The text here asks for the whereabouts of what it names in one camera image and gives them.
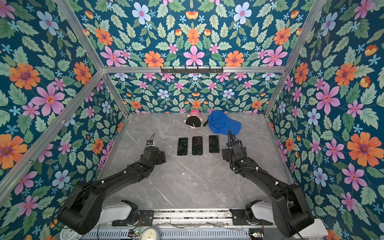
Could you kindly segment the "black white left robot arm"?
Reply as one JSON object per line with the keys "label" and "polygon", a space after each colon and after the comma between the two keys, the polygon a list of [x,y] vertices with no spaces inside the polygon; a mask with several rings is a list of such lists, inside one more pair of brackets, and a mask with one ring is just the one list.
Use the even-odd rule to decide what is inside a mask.
{"label": "black white left robot arm", "polygon": [[80,235],[90,232],[101,220],[102,206],[107,198],[148,178],[155,166],[165,162],[164,151],[146,146],[140,160],[122,171],[91,183],[77,183],[58,212],[58,222]]}

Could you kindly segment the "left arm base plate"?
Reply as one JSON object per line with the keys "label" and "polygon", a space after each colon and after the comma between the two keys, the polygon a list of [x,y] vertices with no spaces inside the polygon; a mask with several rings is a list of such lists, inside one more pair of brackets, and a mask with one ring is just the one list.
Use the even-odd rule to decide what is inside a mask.
{"label": "left arm base plate", "polygon": [[112,222],[114,227],[149,227],[154,220],[153,210],[133,210],[124,220],[116,220]]}

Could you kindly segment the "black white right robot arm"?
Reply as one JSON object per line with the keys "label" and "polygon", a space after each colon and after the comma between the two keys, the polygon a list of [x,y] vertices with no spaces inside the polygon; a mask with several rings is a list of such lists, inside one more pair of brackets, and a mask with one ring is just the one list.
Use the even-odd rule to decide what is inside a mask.
{"label": "black white right robot arm", "polygon": [[270,198],[272,213],[267,216],[272,219],[269,222],[275,223],[285,237],[300,234],[300,231],[315,223],[301,188],[282,182],[262,169],[247,156],[242,141],[229,135],[227,148],[222,153],[235,174],[256,184]]}

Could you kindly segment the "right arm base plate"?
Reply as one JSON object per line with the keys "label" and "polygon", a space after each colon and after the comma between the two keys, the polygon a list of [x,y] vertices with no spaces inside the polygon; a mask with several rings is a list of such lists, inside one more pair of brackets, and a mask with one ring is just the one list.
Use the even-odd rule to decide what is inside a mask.
{"label": "right arm base plate", "polygon": [[244,209],[229,209],[232,214],[232,221],[234,226],[272,226],[273,224],[264,221],[257,220],[255,218],[248,220],[246,210]]}

